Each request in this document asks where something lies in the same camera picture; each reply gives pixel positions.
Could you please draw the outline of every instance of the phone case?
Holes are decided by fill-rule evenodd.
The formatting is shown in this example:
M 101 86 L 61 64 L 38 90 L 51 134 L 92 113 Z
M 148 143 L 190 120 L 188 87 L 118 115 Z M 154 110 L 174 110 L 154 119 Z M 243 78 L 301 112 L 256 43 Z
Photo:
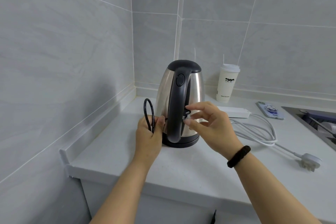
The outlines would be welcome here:
M 277 120 L 285 119 L 284 115 L 282 113 L 279 113 L 278 109 L 269 103 L 257 102 L 257 106 L 262 111 L 262 113 L 268 118 Z

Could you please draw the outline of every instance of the kitchen counter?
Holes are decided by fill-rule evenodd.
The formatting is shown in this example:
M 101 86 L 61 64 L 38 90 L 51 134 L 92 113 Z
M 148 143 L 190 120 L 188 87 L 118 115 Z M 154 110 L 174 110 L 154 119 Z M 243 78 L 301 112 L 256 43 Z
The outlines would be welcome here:
M 134 154 L 135 130 L 138 120 L 144 115 L 144 99 L 136 97 L 70 163 L 68 172 L 71 176 L 102 184 L 116 181 Z M 228 104 L 216 102 L 209 96 L 207 100 L 216 105 L 241 107 L 261 114 L 255 104 L 257 100 L 233 97 Z M 251 146 L 252 153 L 317 218 L 336 223 L 336 151 L 281 108 L 309 107 L 272 103 L 285 115 L 285 120 L 269 119 L 275 127 L 279 144 L 297 153 L 310 153 L 321 158 L 321 167 L 310 172 L 299 166 L 295 156 L 277 147 L 267 148 L 242 138 L 240 140 Z M 266 126 L 254 117 L 241 121 Z M 204 207 L 219 209 L 233 205 L 233 211 L 251 211 L 250 200 L 235 170 L 228 168 L 226 159 L 210 149 L 202 138 L 189 148 L 163 146 L 148 173 L 144 193 Z

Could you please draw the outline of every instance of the stainless steel kettle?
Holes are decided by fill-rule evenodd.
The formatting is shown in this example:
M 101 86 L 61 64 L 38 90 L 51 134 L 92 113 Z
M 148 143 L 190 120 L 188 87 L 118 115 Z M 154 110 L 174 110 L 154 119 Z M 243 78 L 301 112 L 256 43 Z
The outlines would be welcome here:
M 190 60 L 175 60 L 163 74 L 157 92 L 155 115 L 165 116 L 162 143 L 174 148 L 194 145 L 199 134 L 183 122 L 189 110 L 186 105 L 204 101 L 201 67 Z

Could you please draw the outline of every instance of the cup lid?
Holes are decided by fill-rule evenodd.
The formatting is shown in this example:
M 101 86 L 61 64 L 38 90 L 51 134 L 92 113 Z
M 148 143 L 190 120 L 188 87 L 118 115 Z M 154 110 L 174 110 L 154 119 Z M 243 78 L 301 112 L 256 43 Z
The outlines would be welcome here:
M 232 72 L 232 73 L 240 72 L 239 66 L 233 65 L 233 64 L 223 64 L 222 68 L 227 72 Z

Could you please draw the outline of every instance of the left hand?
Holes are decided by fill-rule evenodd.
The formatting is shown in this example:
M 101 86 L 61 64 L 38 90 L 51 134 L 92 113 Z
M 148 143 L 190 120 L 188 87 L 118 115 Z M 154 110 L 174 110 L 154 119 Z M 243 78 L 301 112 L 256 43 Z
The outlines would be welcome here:
M 133 161 L 143 164 L 147 170 L 152 166 L 162 147 L 162 131 L 165 124 L 165 116 L 155 116 L 154 133 L 149 131 L 145 117 L 138 123 L 135 136 L 135 154 Z

